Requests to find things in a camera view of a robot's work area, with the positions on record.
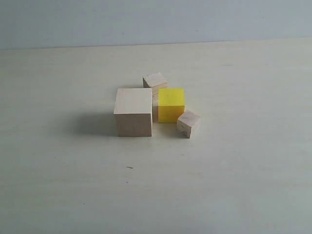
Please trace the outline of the yellow cube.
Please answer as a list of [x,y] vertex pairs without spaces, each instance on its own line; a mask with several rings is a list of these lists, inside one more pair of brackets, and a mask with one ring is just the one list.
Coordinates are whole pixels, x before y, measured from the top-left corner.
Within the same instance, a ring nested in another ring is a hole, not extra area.
[[163,88],[158,91],[158,122],[176,123],[185,111],[182,88]]

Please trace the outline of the large wooden cube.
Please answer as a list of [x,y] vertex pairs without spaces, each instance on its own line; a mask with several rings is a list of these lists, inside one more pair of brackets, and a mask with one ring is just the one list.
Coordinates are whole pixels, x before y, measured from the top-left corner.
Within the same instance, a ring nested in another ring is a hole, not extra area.
[[152,136],[152,89],[119,88],[114,117],[120,137]]

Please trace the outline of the small wooden cube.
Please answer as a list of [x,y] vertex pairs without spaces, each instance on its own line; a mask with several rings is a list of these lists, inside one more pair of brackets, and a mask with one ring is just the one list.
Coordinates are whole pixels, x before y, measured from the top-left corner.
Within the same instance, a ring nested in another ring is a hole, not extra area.
[[186,110],[176,123],[177,130],[186,138],[191,138],[199,126],[201,117],[192,111]]

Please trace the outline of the medium wooden cube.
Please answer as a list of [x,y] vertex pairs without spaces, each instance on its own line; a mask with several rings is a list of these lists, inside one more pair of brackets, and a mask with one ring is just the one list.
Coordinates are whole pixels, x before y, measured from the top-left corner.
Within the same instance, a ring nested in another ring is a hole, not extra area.
[[158,103],[160,89],[168,88],[167,79],[161,73],[145,75],[142,78],[144,95],[153,107]]

